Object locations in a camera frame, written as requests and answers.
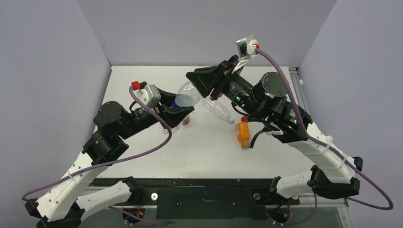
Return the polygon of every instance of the orange liquid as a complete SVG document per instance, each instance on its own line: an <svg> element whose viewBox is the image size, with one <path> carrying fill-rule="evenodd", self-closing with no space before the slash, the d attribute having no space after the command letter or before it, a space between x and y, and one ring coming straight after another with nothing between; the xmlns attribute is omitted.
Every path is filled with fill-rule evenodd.
<svg viewBox="0 0 403 228"><path fill-rule="evenodd" d="M237 134L238 141L242 148L249 147L250 133L248 123L242 122L235 125L235 132Z"/></svg>

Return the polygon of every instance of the plastic bottle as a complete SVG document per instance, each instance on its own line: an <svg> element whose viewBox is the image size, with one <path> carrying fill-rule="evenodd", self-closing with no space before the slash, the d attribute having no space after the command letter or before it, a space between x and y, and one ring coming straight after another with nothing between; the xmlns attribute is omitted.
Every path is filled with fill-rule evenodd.
<svg viewBox="0 0 403 228"><path fill-rule="evenodd" d="M245 149L249 147L250 133L248 123L242 122L235 125L235 132L237 134L238 141L241 148Z"/></svg>
<svg viewBox="0 0 403 228"><path fill-rule="evenodd" d="M187 82L181 86L178 93L176 94L175 101L173 102L173 108L179 107L193 107L197 104L202 97L199 91L194 87L191 82ZM187 125L190 121L189 116L183 120L183 125Z"/></svg>
<svg viewBox="0 0 403 228"><path fill-rule="evenodd" d="M204 104L208 107L209 110L219 119L229 122L233 124L235 122L234 118L228 111L227 107L225 107L219 101L212 101L208 97L204 99Z"/></svg>

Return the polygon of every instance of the white tabletop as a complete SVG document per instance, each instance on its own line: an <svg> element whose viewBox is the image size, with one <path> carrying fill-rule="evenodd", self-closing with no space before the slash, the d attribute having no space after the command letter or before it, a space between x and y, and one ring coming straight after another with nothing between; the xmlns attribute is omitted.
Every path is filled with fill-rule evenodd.
<svg viewBox="0 0 403 228"><path fill-rule="evenodd" d="M187 82L186 73L200 66L114 66L104 102L117 101L127 110L133 101L128 93L132 81L146 81L162 90L176 93ZM291 83L288 68L282 68ZM255 85L273 67L245 67L241 76ZM219 99L240 122L225 96ZM113 165L98 177L120 178L273 178L306 171L313 163L296 149L262 134L254 149L243 150L235 135L235 125L216 118L202 102L195 106L191 121L173 135L162 149L147 156ZM261 130L261 123L249 123L251 137ZM160 124L126 140L125 158L149 150L162 141Z"/></svg>

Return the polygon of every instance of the screw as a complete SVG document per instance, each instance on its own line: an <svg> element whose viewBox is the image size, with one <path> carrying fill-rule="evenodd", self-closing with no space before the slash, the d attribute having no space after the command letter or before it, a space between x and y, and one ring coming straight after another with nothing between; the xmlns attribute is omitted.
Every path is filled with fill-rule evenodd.
<svg viewBox="0 0 403 228"><path fill-rule="evenodd" d="M157 193L151 194L151 199L152 199L153 201L156 201L156 200L158 199L158 194L157 194Z"/></svg>

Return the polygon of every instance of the purple cable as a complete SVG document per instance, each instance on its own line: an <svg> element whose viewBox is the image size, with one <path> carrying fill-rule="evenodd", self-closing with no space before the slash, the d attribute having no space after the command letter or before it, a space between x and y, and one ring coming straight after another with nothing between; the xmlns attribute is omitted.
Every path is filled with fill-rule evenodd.
<svg viewBox="0 0 403 228"><path fill-rule="evenodd" d="M137 220L139 220L139 221L146 222L146 223L149 224L149 225L133 224L133 226L135 226L135 227L153 227L153 226L164 227L164 226L168 226L168 225L169 225L168 222L156 223L156 222L150 222L150 221L144 220L144 219L139 218L139 217L137 217L137 216L135 216L135 215L132 215L132 214L130 214L129 212L127 212L127 211L125 211L125 210L123 210L123 209L120 209L120 208L115 208L115 207L112 207L112 206L110 206L109 208L110 208L110 209L113 209L113 210L117 210L117 211L122 212L123 214L125 214L125 215L127 215L127 216L130 216L130 217L135 218L135 219L137 219Z"/></svg>
<svg viewBox="0 0 403 228"><path fill-rule="evenodd" d="M133 86L130 86L130 87L129 87L129 93L130 93L130 95L133 97L133 99L134 99L145 111L147 111L147 112L150 113L152 116L154 116L154 117L162 124L162 126L164 126L164 127L168 130L168 137L167 137L167 138L165 139L165 141L163 141L161 144L159 144L158 146L156 146L156 147L154 147L154 148L152 148L152 149L150 149L150 150L148 150L148 151L146 151L146 152L143 152L143 153L140 153L140 154L136 154L136 155L133 155L133 156L130 156L130 157L127 157L127 158L123 158L123 159L120 159L120 160L116 160L116 161L110 161L110 162L105 162L105 163L98 164L98 165L93 165L93 166L84 168L84 169L82 169L82 170L80 170L80 171L74 172L74 173L71 174L71 176L77 176L77 175L82 174L82 173L84 173L84 172L86 172L86 171L90 171L90 170L93 170L93 169L96 169L96 168L99 168L99 167L109 166L109 165L113 165L113 164L117 164L117 163L121 163L121 162L126 162L126 161L129 161L129 160L135 159L135 158L143 157L143 156L145 156L145 155L148 155L148 154L150 154L150 153L152 153L152 152L154 152L154 151L156 151L156 150L162 148L163 146L165 146L165 145L170 141L170 139L172 138L172 130L171 130L171 128L169 127L169 125L168 125L159 115L157 115L151 108L147 107L142 101L140 101L140 99L138 99L138 98L134 95L134 93L133 93ZM34 193L34 192L37 192L37 191L41 191L41 190L44 190L44 189L47 189L47 188L51 188L51 187L53 187L53 186L55 186L55 185L57 185L57 184L60 184L60 183L62 183L62 182L64 182L64 181L68 180L68 179L70 179L69 176L64 177L64 178L62 178L62 179L60 179L60 180L58 180L58 181L55 181L55 182L53 182L53 183L47 184L47 185L45 185L45 186L42 186L42 187L33 189L33 190L31 190L31 191L28 191L28 192L25 193L21 198L22 198L23 201L28 201L28 199L27 199L27 196L28 196L28 195L30 195L30 194L32 194L32 193Z"/></svg>
<svg viewBox="0 0 403 228"><path fill-rule="evenodd" d="M277 225L283 224L283 226L292 226L292 225L297 225L297 224L304 223L304 222L310 220L310 219L313 217L313 215L315 214L315 212L316 212L316 209L317 209L316 194L314 194L314 198L315 198L315 207L314 207L314 210L312 211L312 213L311 213L308 217L306 217L305 219L303 219L303 220L301 220L301 221L298 221L298 222L281 223L281 222L275 221L272 217L270 217L270 214L269 214L269 218L270 218L271 220L275 221L275 223L276 223Z"/></svg>
<svg viewBox="0 0 403 228"><path fill-rule="evenodd" d="M260 49L257 48L257 49L256 49L256 53L257 53L257 54L261 54L264 58L266 58L266 59L273 65L273 67L277 70L278 74L281 76L281 80L283 81L283 83L284 83L284 85L285 85L285 87L286 87L286 91L287 91L288 96L289 96L289 98L290 98L292 108L294 109L294 111L295 111L295 113L296 113L297 119L298 119L298 121L299 121L300 123L303 123L302 117L301 117L301 113L299 112L298 105L297 105L297 103L296 103L296 101L295 101L294 95L292 94L291 87L290 87L290 85L289 85L289 83L288 83L288 81L287 81L286 76L284 75L284 72L281 70L280 66L279 66L279 65L276 63L276 61L274 61L274 59L273 59L271 56L269 56L266 52L264 52L264 51L262 51L262 50L260 50ZM316 138L310 136L304 126L302 127L302 131L307 135L307 137L308 137L309 140L312 140L312 141L314 141L315 143L317 143L317 144L319 144L319 145L322 145L322 146L324 146L324 147L327 146L327 144L326 144L325 142L322 142L322 141L320 141L320 140L318 140L318 139L316 139ZM338 150L336 150L334 147L331 146L329 149L330 149L331 151L333 151L340 159L344 160L344 156L343 156ZM358 175L360 175L362 178L364 178L368 183L370 183L372 186L374 186L374 187L385 197L385 199L386 199L386 200L388 201L388 203L389 203L389 206L388 206L388 207L380 207L380 206L373 205L373 204L369 204L369 203L366 203L366 202L363 202L363 201L360 201L360 200L357 200L357 199L353 199L353 198L350 198L350 197L347 197L348 200L351 200L351 201L354 201L354 202L357 202L357 203L360 203L360 204L363 204L363 205L365 205L365 206L368 206L368 207L371 207L371 208L375 208L375 209L380 209L380 210L392 210L392 209L393 209L393 202L392 202L392 200L391 200L390 197L386 194L386 192L381 189L381 187L379 187L374 181L372 181L369 177L367 177L365 174L363 174L361 171L359 171L359 170L358 170L353 164L351 164L349 161L345 160L345 163L346 163L351 169L353 169L356 173L358 173Z"/></svg>

